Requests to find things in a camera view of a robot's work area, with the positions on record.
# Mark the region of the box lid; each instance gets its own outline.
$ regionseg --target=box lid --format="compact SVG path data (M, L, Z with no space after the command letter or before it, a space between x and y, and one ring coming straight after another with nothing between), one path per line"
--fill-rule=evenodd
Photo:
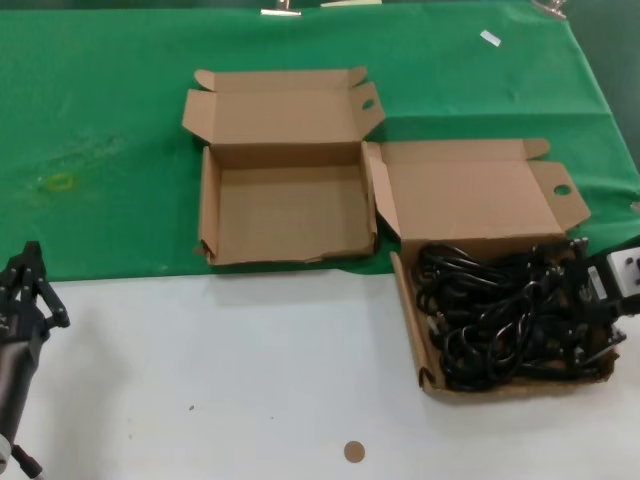
M376 205L403 242L563 234L590 213L546 140L366 145Z
M189 90L182 125L213 145L359 141L384 119L366 69L214 73Z

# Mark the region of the box handle hole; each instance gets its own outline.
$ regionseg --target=box handle hole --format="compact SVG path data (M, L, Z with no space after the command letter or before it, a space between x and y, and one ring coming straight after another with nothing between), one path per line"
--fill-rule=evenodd
M569 195L571 193L571 187L569 185L558 185L556 188L553 189L553 193L555 193L556 195L560 195L561 197L564 197L565 195Z

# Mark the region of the white paper scrap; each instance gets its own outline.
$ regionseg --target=white paper scrap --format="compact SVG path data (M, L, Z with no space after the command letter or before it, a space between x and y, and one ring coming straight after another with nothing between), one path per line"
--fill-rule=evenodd
M355 7L358 5L382 5L382 0L341 0L321 3L321 7Z
M295 10L269 10L267 8L263 8L260 10L260 15L274 15L277 17L299 17L302 15L302 12L297 12Z
M487 42L495 45L496 47L499 47L500 44L502 43L502 40L500 40L493 33L489 32L487 30L483 30L482 33L480 34L480 36L482 38L484 38Z

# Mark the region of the cardboard box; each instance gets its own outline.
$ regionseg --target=cardboard box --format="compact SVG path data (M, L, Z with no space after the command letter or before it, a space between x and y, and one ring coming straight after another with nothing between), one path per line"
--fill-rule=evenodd
M427 393L448 392L440 352L415 303L408 273L419 249L445 242L479 258L522 252L557 241L590 213L560 163L539 161L546 140L462 140L367 144L380 215L401 239L392 263L418 382ZM611 370L616 358L611 352ZM567 383L516 379L491 394L526 393Z
M362 139L384 112L366 70L196 72L183 126L204 139L200 240L212 265L370 255Z

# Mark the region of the coiled cable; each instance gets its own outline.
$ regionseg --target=coiled cable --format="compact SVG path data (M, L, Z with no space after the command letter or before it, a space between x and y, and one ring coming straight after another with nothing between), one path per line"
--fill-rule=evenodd
M583 365L577 356L590 332L563 301L563 264L552 260L572 246L560 242L491 261L441 243L420 250L412 270L416 304L435 319L431 339L450 389L598 375L597 363Z

